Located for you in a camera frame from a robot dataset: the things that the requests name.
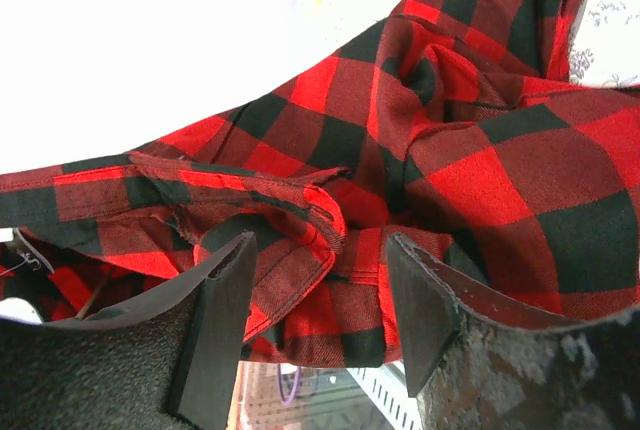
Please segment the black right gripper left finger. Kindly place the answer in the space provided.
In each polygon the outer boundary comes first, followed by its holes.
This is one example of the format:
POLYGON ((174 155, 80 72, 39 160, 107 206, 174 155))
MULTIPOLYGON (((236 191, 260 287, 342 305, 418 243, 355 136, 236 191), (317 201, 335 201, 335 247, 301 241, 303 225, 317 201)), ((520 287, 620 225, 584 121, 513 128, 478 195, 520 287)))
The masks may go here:
POLYGON ((3 320, 2 427, 225 428, 256 258, 244 233, 87 319, 3 320))

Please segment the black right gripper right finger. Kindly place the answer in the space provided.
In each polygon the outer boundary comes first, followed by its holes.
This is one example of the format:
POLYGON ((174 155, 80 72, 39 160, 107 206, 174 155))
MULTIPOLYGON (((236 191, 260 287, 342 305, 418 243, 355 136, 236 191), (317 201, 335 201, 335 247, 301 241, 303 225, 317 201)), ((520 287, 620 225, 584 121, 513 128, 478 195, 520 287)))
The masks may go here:
POLYGON ((580 321, 512 299, 395 233, 388 274, 427 429, 635 429, 639 310, 580 321))

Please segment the red black plaid shirt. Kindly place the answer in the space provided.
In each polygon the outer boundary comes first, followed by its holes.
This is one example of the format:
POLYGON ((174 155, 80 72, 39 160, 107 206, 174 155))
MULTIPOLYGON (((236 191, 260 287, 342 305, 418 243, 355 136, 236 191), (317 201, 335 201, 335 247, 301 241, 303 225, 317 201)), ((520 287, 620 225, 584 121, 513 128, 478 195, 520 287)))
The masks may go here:
POLYGON ((272 92, 128 152, 1 178, 1 294, 47 320, 178 276, 242 232, 242 358, 401 355, 385 241, 408 235, 570 318, 639 300, 639 93, 569 80, 582 0, 402 0, 272 92))

